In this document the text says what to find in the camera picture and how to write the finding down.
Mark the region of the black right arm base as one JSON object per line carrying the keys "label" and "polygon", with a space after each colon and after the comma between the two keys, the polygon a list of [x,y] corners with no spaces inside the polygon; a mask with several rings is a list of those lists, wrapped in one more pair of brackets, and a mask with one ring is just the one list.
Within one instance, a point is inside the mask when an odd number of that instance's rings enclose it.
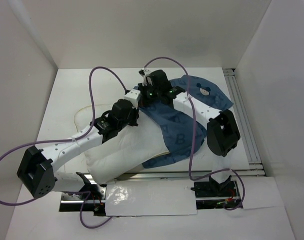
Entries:
{"label": "black right arm base", "polygon": [[197,210],[232,209],[241,201],[238,184],[231,178],[222,184],[213,179],[196,181],[191,190],[195,193]]}

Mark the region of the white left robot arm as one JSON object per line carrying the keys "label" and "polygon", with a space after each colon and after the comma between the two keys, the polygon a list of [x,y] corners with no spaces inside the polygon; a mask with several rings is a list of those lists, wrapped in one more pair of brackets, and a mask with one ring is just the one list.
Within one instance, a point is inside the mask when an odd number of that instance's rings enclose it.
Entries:
{"label": "white left robot arm", "polygon": [[111,110],[96,118],[68,142],[42,149],[34,145],[27,148],[17,176],[35,199],[51,191],[73,192],[78,199],[86,199],[91,188],[85,176],[79,172],[61,176],[57,171],[81,153],[116,137],[126,126],[136,126],[138,110],[138,100],[120,99]]}

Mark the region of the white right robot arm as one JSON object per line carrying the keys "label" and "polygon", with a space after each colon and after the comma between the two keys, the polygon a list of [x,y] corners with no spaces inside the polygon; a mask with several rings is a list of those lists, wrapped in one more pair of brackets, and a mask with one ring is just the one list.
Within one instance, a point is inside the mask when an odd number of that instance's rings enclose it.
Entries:
{"label": "white right robot arm", "polygon": [[139,74],[143,76],[143,83],[138,84],[142,94],[140,106],[148,110],[148,116],[157,120],[161,117],[159,110],[163,110],[165,115],[176,112],[193,120],[187,148],[190,158],[194,155],[195,144],[203,139],[207,139],[207,146],[213,154],[223,158],[237,146],[241,136],[233,113],[194,98],[189,92],[190,75],[183,76],[187,83],[186,88],[182,88],[172,86],[163,70],[151,72],[143,68]]}

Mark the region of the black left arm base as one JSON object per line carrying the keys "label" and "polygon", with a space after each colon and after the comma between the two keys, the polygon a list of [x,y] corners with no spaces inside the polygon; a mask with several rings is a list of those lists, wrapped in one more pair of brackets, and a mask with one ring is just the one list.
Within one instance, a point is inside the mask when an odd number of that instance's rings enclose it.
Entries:
{"label": "black left arm base", "polygon": [[76,172],[76,175],[82,180],[81,188],[76,193],[62,193],[59,206],[60,212],[93,212],[95,216],[104,217],[106,184],[97,184],[88,174]]}

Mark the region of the blue printed pillowcase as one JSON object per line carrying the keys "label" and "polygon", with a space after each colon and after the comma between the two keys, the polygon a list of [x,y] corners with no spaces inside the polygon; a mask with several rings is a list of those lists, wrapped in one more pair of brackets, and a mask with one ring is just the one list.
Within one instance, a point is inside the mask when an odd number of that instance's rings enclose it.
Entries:
{"label": "blue printed pillowcase", "polygon": [[[214,83],[197,76],[170,80],[172,86],[187,88],[190,80],[189,92],[197,100],[221,111],[233,106],[231,100]],[[190,156],[192,146],[193,119],[188,115],[176,111],[167,105],[156,101],[148,107],[140,109],[150,117],[161,129],[168,154],[154,157],[142,164],[144,169],[172,165]]]}

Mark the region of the white pillow yellow underside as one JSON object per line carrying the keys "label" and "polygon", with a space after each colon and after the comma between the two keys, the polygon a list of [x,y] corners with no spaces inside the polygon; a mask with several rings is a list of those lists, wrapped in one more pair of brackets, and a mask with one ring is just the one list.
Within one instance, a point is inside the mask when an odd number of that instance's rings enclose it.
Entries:
{"label": "white pillow yellow underside", "polygon": [[139,111],[138,126],[126,126],[118,135],[84,154],[89,173],[98,184],[105,184],[142,164],[169,153],[160,127]]}

